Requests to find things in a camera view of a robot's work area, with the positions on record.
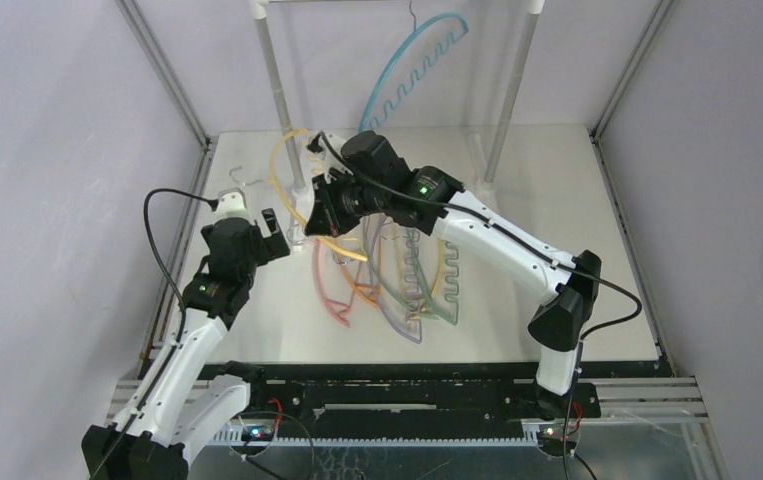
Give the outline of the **yellow wavy hanger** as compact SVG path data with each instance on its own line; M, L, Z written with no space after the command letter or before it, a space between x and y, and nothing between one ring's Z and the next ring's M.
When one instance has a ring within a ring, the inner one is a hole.
M291 242L299 245L304 241L304 227L311 216L315 194L311 186L312 177L322 175L329 180L328 173L333 166L333 157L325 153L312 153L308 149L314 134L307 129L292 130L275 142L268 160L266 176L262 175L263 142L272 140L272 132L228 132L220 135L218 150L227 152L231 161L229 178L246 195L248 204L263 204L261 193L264 187L271 188L281 200L287 213L292 217L290 224ZM277 163L282 149L294 147L306 186L302 189L285 191L278 177Z

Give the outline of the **purple wavy hanger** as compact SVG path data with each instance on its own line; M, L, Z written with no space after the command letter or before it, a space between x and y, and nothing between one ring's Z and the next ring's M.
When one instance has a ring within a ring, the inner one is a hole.
M403 339L415 345L421 345L423 342L421 318L416 315L415 320L410 320L410 315L413 313L411 305L399 290L384 278L382 272L384 242L382 235L387 223L388 220L385 217L379 217L375 226L366 231L369 239L370 284L378 289L376 301L387 324Z

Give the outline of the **blue wavy hanger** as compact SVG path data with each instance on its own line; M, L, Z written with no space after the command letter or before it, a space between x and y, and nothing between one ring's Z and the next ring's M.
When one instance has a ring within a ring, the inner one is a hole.
M405 119L416 96L470 33L468 19L451 9L419 13L407 3L410 27L380 71L365 101L357 130L379 130Z

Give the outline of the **green wavy hanger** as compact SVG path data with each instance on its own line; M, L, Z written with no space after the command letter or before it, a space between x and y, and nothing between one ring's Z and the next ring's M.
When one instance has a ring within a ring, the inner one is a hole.
M422 262L421 234L416 229L405 230L404 298L407 320L417 324L424 319L442 320L456 326L460 312L459 249L449 241L438 240L434 253L434 268Z

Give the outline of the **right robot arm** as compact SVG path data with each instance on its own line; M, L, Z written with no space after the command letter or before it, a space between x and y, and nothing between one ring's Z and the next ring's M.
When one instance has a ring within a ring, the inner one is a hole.
M339 237L382 213L499 268L538 303L527 326L540 347L531 407L543 419L573 412L581 330L598 297L597 255L572 255L538 240L440 168L410 168L373 130L349 139L320 131L307 149L323 158L324 167L312 179L306 235Z

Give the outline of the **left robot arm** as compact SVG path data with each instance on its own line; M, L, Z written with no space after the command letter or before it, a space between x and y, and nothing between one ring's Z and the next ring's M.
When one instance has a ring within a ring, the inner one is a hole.
M259 370L229 361L204 394L187 398L211 352L248 302L257 270L291 249L273 209L257 222L240 209L202 229L209 252L182 292L173 337L107 426L91 426L81 449L93 479L185 479L207 443L235 414L262 414L268 388Z

